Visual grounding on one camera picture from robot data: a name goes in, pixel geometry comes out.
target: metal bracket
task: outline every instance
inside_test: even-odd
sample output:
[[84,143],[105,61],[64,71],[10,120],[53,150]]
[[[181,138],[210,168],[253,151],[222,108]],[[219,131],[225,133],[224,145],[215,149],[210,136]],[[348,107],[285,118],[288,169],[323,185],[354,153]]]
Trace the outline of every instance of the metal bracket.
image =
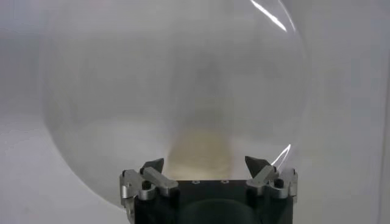
[[124,170],[119,176],[121,204],[126,209],[127,219],[134,223],[134,198],[151,200],[155,197],[155,186],[135,170]]
[[153,167],[144,168],[143,177],[156,185],[159,188],[160,193],[165,197],[170,197],[172,193],[179,188],[177,181],[166,178]]
[[256,196],[262,196],[269,181],[275,177],[277,177],[275,168],[273,166],[264,166],[253,179],[246,181],[246,185],[255,192]]
[[285,169],[282,174],[276,171],[263,159],[245,157],[246,164],[253,179],[246,181],[249,189],[255,192],[256,196],[266,193],[272,198],[283,199],[291,196],[294,202],[297,201],[298,173],[295,169]]

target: bolt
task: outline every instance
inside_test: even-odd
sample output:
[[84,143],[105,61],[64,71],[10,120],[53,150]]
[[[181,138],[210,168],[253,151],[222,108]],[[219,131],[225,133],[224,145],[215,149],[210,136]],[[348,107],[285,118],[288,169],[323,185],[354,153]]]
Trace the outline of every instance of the bolt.
[[278,178],[278,179],[274,180],[274,186],[276,188],[279,188],[279,189],[284,188],[284,185],[285,185],[285,182],[282,179]]
[[150,181],[144,181],[142,182],[142,190],[149,190],[152,188],[152,183]]

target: transparent bubble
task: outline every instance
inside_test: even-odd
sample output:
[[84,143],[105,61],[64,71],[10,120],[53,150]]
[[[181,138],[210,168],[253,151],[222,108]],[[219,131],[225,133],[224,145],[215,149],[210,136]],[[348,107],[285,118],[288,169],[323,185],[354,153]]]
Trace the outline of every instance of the transparent bubble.
[[118,205],[120,172],[149,160],[175,179],[246,179],[244,156],[295,150],[310,74],[279,1],[78,0],[49,26],[41,78],[64,159]]

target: screw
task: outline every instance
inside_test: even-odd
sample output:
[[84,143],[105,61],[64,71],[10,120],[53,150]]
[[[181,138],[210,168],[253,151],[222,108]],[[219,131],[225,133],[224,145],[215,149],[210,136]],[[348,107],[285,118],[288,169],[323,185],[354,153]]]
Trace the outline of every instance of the screw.
[[284,188],[284,185],[285,185],[285,182],[282,179],[278,178],[278,179],[274,180],[274,186],[276,188],[279,188],[279,189]]
[[150,181],[142,182],[142,190],[149,190],[152,188],[152,183]]

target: white background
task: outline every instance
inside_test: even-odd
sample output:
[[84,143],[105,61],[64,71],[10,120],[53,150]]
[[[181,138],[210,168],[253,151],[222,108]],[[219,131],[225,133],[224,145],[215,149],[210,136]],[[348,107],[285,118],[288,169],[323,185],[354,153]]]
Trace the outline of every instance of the white background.
[[[39,42],[60,1],[0,1],[0,223],[127,223],[72,173],[42,123]],[[284,3],[315,79],[296,223],[389,223],[390,2]]]

